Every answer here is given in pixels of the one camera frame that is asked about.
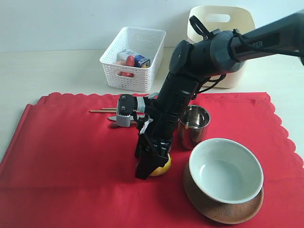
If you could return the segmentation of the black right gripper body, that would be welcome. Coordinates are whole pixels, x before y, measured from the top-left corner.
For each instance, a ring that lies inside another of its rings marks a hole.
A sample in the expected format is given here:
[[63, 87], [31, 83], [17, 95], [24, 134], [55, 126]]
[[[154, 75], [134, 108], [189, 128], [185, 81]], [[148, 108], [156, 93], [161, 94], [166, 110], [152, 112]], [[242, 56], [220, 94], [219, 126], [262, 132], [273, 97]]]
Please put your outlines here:
[[141, 154], [167, 155], [171, 148], [173, 133], [183, 116], [187, 104], [149, 104], [145, 112], [149, 120], [138, 123], [142, 137]]

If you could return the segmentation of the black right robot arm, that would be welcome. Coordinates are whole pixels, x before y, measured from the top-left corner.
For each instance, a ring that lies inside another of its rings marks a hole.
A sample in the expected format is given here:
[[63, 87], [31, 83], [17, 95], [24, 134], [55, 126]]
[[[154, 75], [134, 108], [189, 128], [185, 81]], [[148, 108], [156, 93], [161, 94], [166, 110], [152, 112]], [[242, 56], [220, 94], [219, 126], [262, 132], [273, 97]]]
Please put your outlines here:
[[139, 138], [135, 176], [146, 179], [168, 161], [173, 132], [189, 102], [212, 76], [237, 72], [245, 61], [275, 54], [304, 56], [304, 12], [302, 10], [246, 34], [238, 30], [208, 31], [192, 16], [190, 23], [203, 40], [181, 41], [175, 48], [168, 75], [157, 98], [141, 98], [137, 124]]

